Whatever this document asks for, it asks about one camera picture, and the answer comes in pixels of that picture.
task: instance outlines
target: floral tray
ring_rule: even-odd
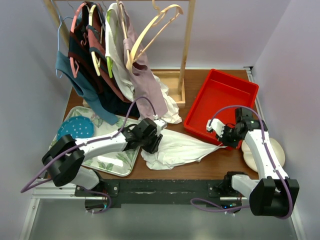
[[[69,114],[65,118],[65,121],[75,116],[84,116],[91,119],[91,121],[94,124],[94,137],[112,133],[113,131],[119,129],[125,120],[123,116],[117,116],[119,119],[118,122],[115,125],[110,125],[104,120],[102,120],[98,115],[96,115],[91,108],[75,106],[70,110]],[[137,120],[128,118],[125,125],[128,126],[130,124],[137,123]],[[57,135],[54,137],[49,149],[56,142]],[[88,159],[82,163],[82,166],[96,169],[108,174],[125,177],[131,173],[136,162],[138,153],[139,148],[122,152],[111,152],[101,156],[94,157],[92,159]]]

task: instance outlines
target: white cloth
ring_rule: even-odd
[[[225,148],[176,131],[164,129],[161,133],[163,138],[156,153],[141,151],[147,167],[153,170],[169,170],[183,164],[200,162],[206,155],[219,148]]]
[[[107,15],[105,18],[105,56],[113,60],[112,73],[119,89],[128,100],[133,102],[135,88],[130,81],[130,75],[125,66],[124,58],[122,57],[124,55],[124,36],[120,25],[121,23],[118,21],[119,9],[117,3],[112,3],[108,11],[111,11],[111,14],[109,23],[107,21]],[[179,116],[179,107],[176,101],[168,96],[169,88],[160,81],[159,77],[153,76],[160,84],[162,96],[168,109],[168,112],[164,114],[161,119],[169,124],[181,123],[182,119]]]

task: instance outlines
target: pink plastic hanger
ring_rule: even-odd
[[[73,20],[72,20],[70,32],[72,32],[72,33],[75,32],[75,27],[76,27],[78,15],[79,15],[80,11],[82,10],[82,8],[84,6],[86,6],[86,5],[87,4],[85,2],[83,2],[83,3],[81,3],[81,5],[76,10],[76,12],[74,14],[74,17],[73,17]],[[87,43],[87,39],[86,38],[85,38],[85,42],[83,42],[83,40],[81,41],[82,45],[86,44],[86,43]],[[70,57],[70,66],[71,66],[71,70],[72,70],[72,73],[73,73],[73,77],[76,78],[77,75],[78,75],[78,71],[79,71],[79,63],[77,61],[75,61],[73,57]]]

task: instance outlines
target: clothes hanger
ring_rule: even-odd
[[[152,6],[153,6],[153,8],[154,8],[155,10],[158,11],[158,15],[160,15],[160,7],[158,7],[158,6],[156,5],[156,0],[152,0]],[[165,16],[166,16],[165,14],[161,15],[161,18],[160,18],[156,23],[152,24],[151,27],[153,28],[153,27],[157,26],[157,25],[162,21],[162,19],[164,19]]]
[[[120,20],[121,20],[121,26],[122,26],[122,30],[123,30],[123,36],[124,36],[124,39],[127,39],[128,38],[128,33],[127,33],[126,25],[125,25],[125,17],[124,17],[123,5],[122,5],[122,3],[119,2],[119,0],[116,0],[116,4],[118,6],[118,10],[119,10],[119,14],[120,14]],[[129,49],[126,50],[126,57],[127,57],[127,59],[130,58]]]
[[[58,31],[57,31],[57,41],[58,41],[58,43],[57,43],[57,52],[59,52],[59,51],[60,51],[60,34],[59,34],[59,32],[60,32],[60,29],[61,29],[61,26],[62,26],[62,22],[65,21],[66,19],[73,19],[73,18],[70,17],[70,16],[66,16],[65,18],[62,18],[62,16],[60,15],[60,13],[59,13],[56,5],[54,4],[53,0],[51,0],[51,3],[52,3],[52,5],[54,6],[55,11],[56,11],[56,14],[58,15],[59,20],[60,20],[60,25],[59,25]],[[63,76],[64,74],[61,73],[61,75],[58,76],[58,69],[55,69],[55,75],[56,75],[57,78],[60,79],[60,78],[62,78],[62,76]]]
[[[112,13],[112,10],[109,10],[109,11],[106,12],[106,21],[108,23],[110,23],[110,15],[111,15],[111,13]],[[118,35],[118,19],[116,21],[115,37],[114,37],[113,41],[116,41],[117,35]],[[113,77],[112,68],[114,66],[114,61],[109,56],[106,57],[106,65],[107,65],[107,68],[108,68],[109,77],[112,78]]]
[[[76,13],[76,11],[75,11],[74,7],[70,4],[70,2],[69,2],[69,1],[66,1],[66,2],[67,2],[67,3],[68,3],[68,5],[72,8],[73,13],[75,14],[75,13]]]
[[[107,7],[106,7],[106,5],[105,5],[105,2],[104,2],[104,1],[102,1],[102,5],[104,6],[105,12],[108,12]]]
[[[78,15],[84,6],[88,8],[88,11],[90,10],[86,2],[81,3],[81,5],[78,7],[78,9],[74,14],[72,24],[71,24],[71,29],[70,29],[71,33],[75,32]],[[79,71],[79,63],[75,61],[73,57],[70,57],[70,66],[71,66],[73,77],[76,78]]]
[[[93,4],[92,7],[90,8],[90,11],[89,11],[89,25],[92,26],[93,25],[93,15],[94,15],[94,11],[96,9],[96,4]],[[103,37],[103,24],[101,24],[101,31],[100,31],[100,43],[102,43],[102,37]],[[100,66],[101,66],[101,58],[99,57],[99,60],[96,56],[96,53],[94,51],[91,52],[91,57],[92,57],[92,62],[93,62],[93,65],[94,65],[94,69],[95,69],[95,72],[98,76],[101,76],[101,73],[100,73]]]
[[[153,27],[154,24],[158,24],[161,19],[163,18],[163,16],[165,16],[168,12],[168,10],[175,8],[175,16],[170,18],[170,20],[160,29],[160,31],[153,37],[153,39],[144,47],[143,50],[140,50],[138,56],[135,58],[138,48],[142,42],[142,40],[144,39],[145,35],[147,34],[148,30],[150,28]],[[181,8],[181,6],[177,5],[177,4],[172,4],[170,6],[167,6],[165,9],[163,9],[162,11],[160,11],[160,13],[155,16],[151,22],[149,22],[149,24],[145,27],[145,29],[142,31],[142,33],[139,35],[139,37],[137,38],[137,40],[135,41],[131,52],[129,54],[129,58],[127,59],[126,62],[126,68],[132,72],[132,65],[135,61],[137,61],[137,59],[150,47],[150,45],[155,41],[155,39],[159,36],[159,34],[170,24],[172,23],[179,15],[184,14],[183,9]]]

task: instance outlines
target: teal shirt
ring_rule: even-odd
[[[55,69],[61,71],[68,77],[76,93],[88,103],[90,108],[100,118],[105,120],[110,125],[113,125],[118,121],[116,115],[108,112],[102,107],[95,89],[88,82],[88,80],[81,74],[80,71],[78,71],[77,77],[74,78],[69,58],[63,55],[60,51],[56,53]]]

